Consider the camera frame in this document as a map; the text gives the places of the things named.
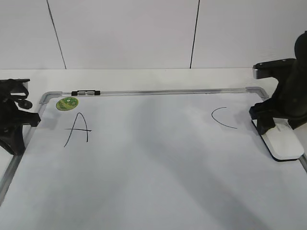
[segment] whiteboard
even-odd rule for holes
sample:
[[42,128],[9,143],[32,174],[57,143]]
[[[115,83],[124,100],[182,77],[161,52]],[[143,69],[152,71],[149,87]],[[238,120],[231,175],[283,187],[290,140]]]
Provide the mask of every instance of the whiteboard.
[[248,114],[257,94],[85,96],[66,112],[59,99],[21,160],[0,229],[307,229],[306,172],[271,158]]

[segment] grout line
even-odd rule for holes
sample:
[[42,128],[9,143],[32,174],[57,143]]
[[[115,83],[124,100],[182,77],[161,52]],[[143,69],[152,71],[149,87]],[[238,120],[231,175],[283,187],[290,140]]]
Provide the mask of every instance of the grout line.
[[53,21],[53,17],[52,17],[50,5],[49,5],[48,0],[46,0],[46,2],[47,2],[47,6],[48,6],[48,10],[49,10],[49,15],[50,15],[50,18],[51,18],[51,22],[52,22],[52,25],[53,25],[53,29],[54,29],[54,32],[56,33],[56,37],[57,37],[57,41],[58,41],[58,45],[59,45],[59,50],[60,50],[60,52],[61,52],[61,56],[62,56],[62,59],[63,59],[64,67],[65,67],[65,69],[67,69],[67,68],[66,68],[66,63],[65,63],[65,60],[64,60],[64,57],[63,57],[62,48],[61,48],[61,45],[60,45],[60,43],[59,43],[58,33],[57,33],[56,27],[55,27],[55,25],[54,25],[54,21]]
[[200,11],[200,3],[201,3],[201,0],[198,0],[196,22],[195,22],[195,29],[194,29],[194,38],[193,38],[193,46],[192,46],[192,54],[191,54],[191,62],[190,62],[190,69],[192,68],[192,60],[193,60],[193,52],[194,52],[194,45],[195,45],[195,36],[196,36],[196,29],[197,29],[198,13]]

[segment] metal hinge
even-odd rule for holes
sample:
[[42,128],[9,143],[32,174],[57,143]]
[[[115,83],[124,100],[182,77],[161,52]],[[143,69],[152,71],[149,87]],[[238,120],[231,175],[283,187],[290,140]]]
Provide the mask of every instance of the metal hinge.
[[78,91],[72,91],[72,96],[86,96],[86,95],[100,95],[99,90],[78,90]]

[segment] white surface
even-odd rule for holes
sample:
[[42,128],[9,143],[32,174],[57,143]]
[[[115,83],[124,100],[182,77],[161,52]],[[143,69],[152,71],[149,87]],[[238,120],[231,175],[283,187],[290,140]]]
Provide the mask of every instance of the white surface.
[[279,160],[296,160],[304,153],[304,148],[288,122],[284,119],[274,119],[275,127],[262,135],[273,157]]
[[[48,104],[0,208],[0,229],[306,229],[306,172],[255,134],[255,94]],[[221,126],[214,116],[237,127]],[[73,131],[78,112],[88,128]],[[85,128],[79,117],[75,128]]]
[[50,0],[68,69],[189,68],[198,0]]
[[[42,95],[49,91],[71,92],[81,89],[103,91],[183,90],[244,88],[261,86],[273,93],[277,80],[253,79],[252,69],[130,69],[130,70],[1,70],[0,79],[29,78],[29,100],[32,112],[38,110]],[[306,143],[307,129],[300,130],[301,142]],[[0,174],[11,157],[0,149]]]
[[63,69],[45,0],[5,0],[0,7],[0,69]]
[[251,67],[292,58],[306,0],[201,0],[193,68]]

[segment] black plastic mount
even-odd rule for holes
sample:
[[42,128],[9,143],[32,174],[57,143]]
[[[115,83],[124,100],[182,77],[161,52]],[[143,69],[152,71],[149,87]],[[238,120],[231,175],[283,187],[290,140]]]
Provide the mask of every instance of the black plastic mount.
[[273,77],[278,80],[272,97],[257,103],[249,110],[257,119],[260,135],[275,127],[273,118],[288,119],[292,129],[307,122],[307,31],[295,43],[296,59],[282,59],[256,64],[254,77]]
[[29,92],[24,84],[28,81],[0,80],[0,145],[12,155],[22,155],[25,151],[23,126],[36,127],[41,120],[37,113],[19,110],[16,105],[22,109],[32,108],[32,103],[26,100]]

